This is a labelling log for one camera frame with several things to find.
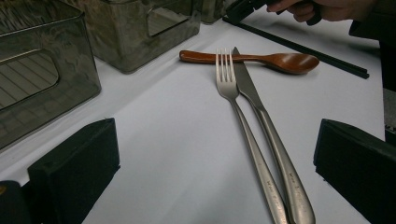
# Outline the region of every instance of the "spoon handle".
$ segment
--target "spoon handle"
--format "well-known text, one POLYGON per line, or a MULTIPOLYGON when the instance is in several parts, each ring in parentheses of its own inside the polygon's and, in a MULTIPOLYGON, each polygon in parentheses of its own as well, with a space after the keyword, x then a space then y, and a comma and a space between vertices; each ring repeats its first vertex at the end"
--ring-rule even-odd
MULTIPOLYGON (((179 57, 181 61, 188 63, 215 63, 216 55, 210 53, 201 53, 191 50, 181 50, 179 53, 179 57)), ((243 61, 252 61, 258 63, 268 63, 271 62, 271 55, 259 56, 259 55, 246 55, 246 54, 234 54, 233 55, 234 62, 243 62, 243 61)))

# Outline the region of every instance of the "black foam block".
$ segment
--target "black foam block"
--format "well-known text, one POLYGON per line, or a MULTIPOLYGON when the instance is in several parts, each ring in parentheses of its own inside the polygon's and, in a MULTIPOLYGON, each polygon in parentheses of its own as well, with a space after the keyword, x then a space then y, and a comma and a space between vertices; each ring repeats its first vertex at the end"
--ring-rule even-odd
POLYGON ((119 168, 115 120, 82 128, 28 168, 39 221, 81 223, 119 168))
POLYGON ((371 223, 396 223, 396 147, 356 127, 324 119, 314 164, 317 173, 371 223))
POLYGON ((0 181, 0 223, 32 223, 21 185, 16 181, 0 181))

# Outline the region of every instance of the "plastic box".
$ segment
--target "plastic box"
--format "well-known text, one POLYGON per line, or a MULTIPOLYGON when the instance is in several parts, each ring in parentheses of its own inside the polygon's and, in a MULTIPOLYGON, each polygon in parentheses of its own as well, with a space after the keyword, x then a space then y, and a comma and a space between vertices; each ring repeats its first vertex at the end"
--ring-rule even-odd
POLYGON ((93 54, 131 74, 197 35, 201 0, 63 0, 86 13, 93 54))
POLYGON ((55 0, 0 1, 0 148, 100 90, 80 10, 55 0))

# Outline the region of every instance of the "silver knife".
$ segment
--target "silver knife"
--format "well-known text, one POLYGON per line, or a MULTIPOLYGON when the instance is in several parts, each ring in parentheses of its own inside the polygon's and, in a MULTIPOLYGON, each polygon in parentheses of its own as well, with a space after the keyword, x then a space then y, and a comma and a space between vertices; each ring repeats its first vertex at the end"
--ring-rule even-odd
MULTIPOLYGON (((233 54, 239 54, 237 48, 233 54)), ((304 190, 303 183, 290 160, 288 152, 283 146, 275 126, 254 87, 253 81, 244 63, 234 63, 236 82, 239 91, 247 97, 256 116, 259 118, 270 148, 276 158, 276 165, 281 173, 285 190, 286 206, 288 207, 289 220, 292 224, 314 224, 315 215, 304 190)))

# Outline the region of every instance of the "knife handle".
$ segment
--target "knife handle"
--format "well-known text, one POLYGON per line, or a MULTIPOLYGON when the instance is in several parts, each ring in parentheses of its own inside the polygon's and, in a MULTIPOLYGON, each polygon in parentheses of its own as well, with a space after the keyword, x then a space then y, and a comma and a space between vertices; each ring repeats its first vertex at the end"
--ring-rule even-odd
POLYGON ((250 130, 248 122, 235 99, 230 100, 230 103, 233 105, 233 109, 235 110, 239 121, 241 122, 242 129, 245 133, 245 139, 247 140, 247 144, 250 149, 250 155, 256 166, 257 175, 260 179, 262 191, 271 211, 273 221, 275 224, 290 224, 288 222, 282 196, 276 187, 276 182, 274 181, 271 172, 268 169, 267 163, 265 162, 259 145, 254 138, 253 132, 250 130))
POLYGON ((253 104, 251 105, 262 124, 265 136, 276 158, 277 167, 282 175, 290 223, 314 224, 314 211, 304 190, 303 183, 297 175, 268 112, 264 108, 256 108, 253 104))

